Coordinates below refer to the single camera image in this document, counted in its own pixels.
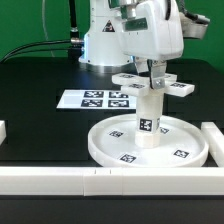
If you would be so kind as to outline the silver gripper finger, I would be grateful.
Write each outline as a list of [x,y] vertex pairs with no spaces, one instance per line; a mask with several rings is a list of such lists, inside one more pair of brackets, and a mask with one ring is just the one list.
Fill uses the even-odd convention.
[[167,63],[165,61],[149,61],[150,84],[152,89],[162,89],[165,87],[165,72]]
[[135,57],[134,63],[138,73],[144,73],[148,71],[148,64],[145,58]]

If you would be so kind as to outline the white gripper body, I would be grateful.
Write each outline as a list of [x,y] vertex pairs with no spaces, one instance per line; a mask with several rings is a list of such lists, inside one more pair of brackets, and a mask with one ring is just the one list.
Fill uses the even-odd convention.
[[175,0],[146,0],[135,7],[135,17],[116,13],[115,29],[124,54],[150,60],[170,60],[182,55],[184,44]]

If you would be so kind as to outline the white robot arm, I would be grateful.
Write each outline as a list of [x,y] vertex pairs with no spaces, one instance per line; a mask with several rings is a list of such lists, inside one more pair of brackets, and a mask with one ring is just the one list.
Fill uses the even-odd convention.
[[185,0],[90,0],[80,62],[100,72],[134,64],[153,89],[162,89],[166,62],[182,55],[186,38],[203,38],[209,23],[189,12]]

